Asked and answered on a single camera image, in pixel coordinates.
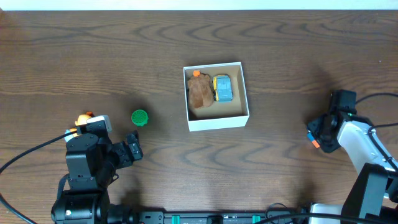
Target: white wall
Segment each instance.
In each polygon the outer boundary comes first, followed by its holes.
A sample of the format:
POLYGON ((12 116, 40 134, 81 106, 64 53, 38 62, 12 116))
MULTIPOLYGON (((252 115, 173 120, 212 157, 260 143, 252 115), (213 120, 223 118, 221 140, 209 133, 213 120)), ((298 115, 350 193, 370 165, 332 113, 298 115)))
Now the white wall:
POLYGON ((398 9, 398 0, 0 0, 8 10, 398 9))

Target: wire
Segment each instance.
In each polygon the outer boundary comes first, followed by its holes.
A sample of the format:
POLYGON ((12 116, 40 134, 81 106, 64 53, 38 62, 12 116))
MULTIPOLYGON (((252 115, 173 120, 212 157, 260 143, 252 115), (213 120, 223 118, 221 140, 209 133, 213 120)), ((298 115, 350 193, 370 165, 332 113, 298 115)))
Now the wire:
POLYGON ((284 204, 282 204, 282 203, 279 203, 279 202, 272 203, 272 204, 270 204, 270 205, 268 206, 268 208, 267 208, 267 210, 266 210, 266 218, 268 218, 268 211, 269 211, 273 206, 275 206, 275 205, 281 205, 281 206, 287 208, 286 205, 284 205, 284 204))
MULTIPOLYGON (((369 98, 372 98, 374 96, 393 96, 393 97, 397 97, 398 98, 398 94, 395 93, 373 93, 370 94, 368 96, 364 96, 361 99, 357 100, 355 102, 355 104, 357 105, 358 103, 367 100, 369 98)), ((369 139, 372 141, 372 143, 375 145, 375 147, 379 150, 379 152, 382 154, 382 156, 384 157, 384 159, 386 160, 386 162, 388 162, 391 167, 395 170, 398 170, 398 167, 396 166, 396 164, 393 162, 394 158, 392 156, 388 156, 386 154, 386 152, 384 152, 384 149, 381 148, 381 146, 379 145, 379 143, 377 143, 377 141, 375 140, 375 138, 373 137, 373 129, 376 128, 387 128, 387 127, 393 127, 393 126, 398 126, 398 123, 391 123, 391 124, 379 124, 379 125, 373 125, 368 129, 368 136, 369 139)))
POLYGON ((255 224, 265 224, 268 222, 272 222, 275 220, 285 219, 285 218, 330 218, 334 220, 341 220, 346 222, 353 222, 353 223, 362 223, 362 224, 390 224, 389 222, 382 222, 376 220, 367 220, 364 218, 357 218, 357 217, 348 217, 342 215, 334 215, 334 214, 326 214, 326 213, 297 213, 297 214, 290 214, 290 215, 277 215, 272 218, 266 218, 255 224))
MULTIPOLYGON (((40 149, 41 147, 44 147, 48 144, 51 144, 53 142, 58 141, 59 139, 63 139, 66 136, 69 136, 71 134, 75 134, 77 131, 72 131, 70 133, 67 134, 63 134, 53 140, 49 140, 48 142, 45 142, 43 144, 40 144, 36 147, 33 147, 32 149, 26 150, 25 152, 19 154, 18 156, 14 157, 13 159, 11 159, 10 161, 8 161, 6 164, 4 164, 1 168, 0 168, 0 174, 9 166, 11 165, 13 162, 17 161, 18 159, 20 159, 21 157, 23 157, 24 155, 31 153, 33 151, 36 151, 38 149, 40 149)), ((18 216, 19 218, 23 219, 25 222, 30 223, 30 224, 36 224, 36 222, 34 222, 33 220, 31 220, 30 218, 26 217, 25 215, 23 215, 21 212, 18 212, 18 210, 16 210, 13 206, 11 206, 6 199, 4 199, 4 197, 1 195, 0 193, 0 202, 6 207, 8 208, 8 210, 12 211, 16 216, 18 216)))
POLYGON ((398 94, 396 94, 396 93, 373 93, 373 94, 370 94, 368 96, 364 96, 361 99, 357 100, 355 102, 355 104, 357 105, 358 103, 360 103, 360 102, 362 102, 364 100, 367 100, 369 98, 372 98, 374 96, 394 96, 394 97, 398 97, 398 94))

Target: wooden surface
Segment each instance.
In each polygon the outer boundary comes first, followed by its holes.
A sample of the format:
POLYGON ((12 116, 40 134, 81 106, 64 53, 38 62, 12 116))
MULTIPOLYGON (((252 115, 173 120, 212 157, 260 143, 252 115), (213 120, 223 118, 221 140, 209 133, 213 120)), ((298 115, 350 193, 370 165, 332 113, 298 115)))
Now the wooden surface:
MULTIPOLYGON (((86 110, 108 114, 114 142, 139 128, 144 159, 119 170, 113 203, 166 210, 264 210, 270 203, 343 203, 357 173, 343 150, 322 153, 305 123, 330 90, 397 92, 398 19, 390 11, 3 12, 0 18, 0 164, 63 134, 86 110), (245 128, 188 132, 182 68, 242 62, 245 128)), ((358 105, 375 124, 398 101, 358 105)), ((379 130, 398 156, 398 130, 379 130)), ((3 196, 51 223, 65 143, 20 159, 3 196)), ((0 223, 20 223, 0 207, 0 223)))

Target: green bottle cap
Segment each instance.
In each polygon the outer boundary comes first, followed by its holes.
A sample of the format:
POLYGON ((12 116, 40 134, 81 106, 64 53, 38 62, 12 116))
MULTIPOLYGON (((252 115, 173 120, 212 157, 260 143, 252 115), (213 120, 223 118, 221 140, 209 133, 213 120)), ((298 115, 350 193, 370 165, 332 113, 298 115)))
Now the green bottle cap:
POLYGON ((131 121, 137 126, 144 126, 148 123, 148 114, 144 110, 136 110, 131 115, 131 121))

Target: open box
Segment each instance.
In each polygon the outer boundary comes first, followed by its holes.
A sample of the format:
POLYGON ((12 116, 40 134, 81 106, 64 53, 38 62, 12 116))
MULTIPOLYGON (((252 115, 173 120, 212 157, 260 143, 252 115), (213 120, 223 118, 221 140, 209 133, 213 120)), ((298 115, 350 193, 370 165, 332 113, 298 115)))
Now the open box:
POLYGON ((185 104, 189 131, 243 127, 249 119, 248 99, 244 87, 241 62, 199 65, 183 68, 185 104), (188 80, 194 70, 210 76, 227 74, 231 79, 233 99, 230 103, 215 101, 210 107, 192 110, 188 106, 188 80))

